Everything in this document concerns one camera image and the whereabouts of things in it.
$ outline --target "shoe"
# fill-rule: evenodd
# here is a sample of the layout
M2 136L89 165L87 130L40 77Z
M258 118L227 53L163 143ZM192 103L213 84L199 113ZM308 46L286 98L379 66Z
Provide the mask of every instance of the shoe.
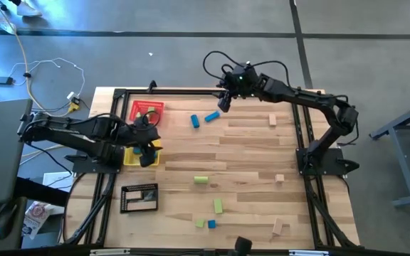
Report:
M17 6L17 15L27 16L27 17L40 17L42 13L33 7L29 6L25 1L22 1Z
M15 35L15 32L17 31L17 27L15 26L15 24L7 22L5 18L0 18L0 28L2 28L2 30L12 35Z

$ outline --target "blue block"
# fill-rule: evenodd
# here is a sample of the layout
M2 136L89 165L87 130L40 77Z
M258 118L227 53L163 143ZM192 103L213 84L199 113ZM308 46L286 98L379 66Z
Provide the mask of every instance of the blue block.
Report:
M210 122L213 119L216 119L218 117L219 117L219 111L216 111L216 112L210 114L209 116L205 117L205 122Z
M197 115L196 114L193 114L192 116L191 116L191 121L192 121L192 126L194 127L194 128L199 128L199 118L197 118Z
M208 228L215 228L216 227L216 221L215 220L209 220L208 221Z

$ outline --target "red tray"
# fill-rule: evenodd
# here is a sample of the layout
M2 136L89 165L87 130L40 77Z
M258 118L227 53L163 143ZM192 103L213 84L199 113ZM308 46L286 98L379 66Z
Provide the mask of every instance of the red tray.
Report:
M156 124L162 117L162 113L164 111L164 103L163 102L148 102L143 100L134 100L132 102L131 114L129 115L129 120L134 121L137 113L140 112L141 115L144 115L148 112L149 107L154 107L154 111L157 114L153 113L149 116L149 122L151 124Z

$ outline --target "wooden table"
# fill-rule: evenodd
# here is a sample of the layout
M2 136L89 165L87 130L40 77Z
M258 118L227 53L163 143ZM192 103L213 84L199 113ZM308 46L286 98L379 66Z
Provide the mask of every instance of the wooden table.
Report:
M110 111L114 89L96 88L90 116ZM159 166L122 167L113 193L106 247L232 248L236 238L242 236L253 241L253 249L313 248L305 186L295 160L297 140L289 103L234 100L228 113L205 123L204 117L218 109L215 97L131 95L130 99L130 106L132 100L165 103L158 126L164 149ZM269 113L276 115L276 127L268 126ZM199 116L198 129L191 125L192 114ZM310 110L310 114L319 138L328 124L321 112ZM276 174L284 174L282 185L275 183ZM194 176L208 176L209 183L196 185ZM346 185L336 177L323 179L331 216L348 238L359 244ZM90 210L95 180L95 174L85 175L70 197L68 238ZM159 184L159 210L120 214L121 186L143 183ZM214 213L215 198L222 199L223 214ZM198 218L214 219L217 227L196 228ZM272 236L276 218L283 222L281 236ZM325 241L322 218L317 221Z

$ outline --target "gray floor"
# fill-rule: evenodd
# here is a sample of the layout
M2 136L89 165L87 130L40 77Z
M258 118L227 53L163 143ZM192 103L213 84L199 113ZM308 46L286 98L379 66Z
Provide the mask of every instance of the gray floor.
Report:
M288 0L35 0L31 3L45 16L42 19L12 16L18 27L74 31L294 32ZM410 34L407 0L297 0L297 6L304 33ZM88 104L97 86L146 86L153 79L160 86L212 86L216 81L201 69L202 58L210 50L223 50L237 60L284 61L290 68L293 84L304 83L294 38L22 36L21 40L28 61L62 57L84 68L83 99ZM349 175L361 243L372 249L410 252L410 206L391 205L392 200L408 194L391 142L388 138L373 142L366 136L410 108L410 41L308 39L305 50L314 88L349 95L360 112L361 138L357 146L345 148L345 156L361 164L360 169ZM0 75L7 75L11 66L21 61L16 39L0 36ZM211 58L211 71L217 73L216 65L222 61L221 57ZM261 70L284 78L276 65ZM15 78L20 79L21 73L22 69ZM33 92L45 107L61 106L65 96L81 85L80 73L65 63L59 69L44 64L33 75ZM24 86L0 87L0 100L25 97L28 96ZM87 115L86 110L73 114L79 118ZM71 152L58 149L53 155L61 159ZM49 171L57 171L56 166L47 156L40 156L23 165L19 176L33 178Z

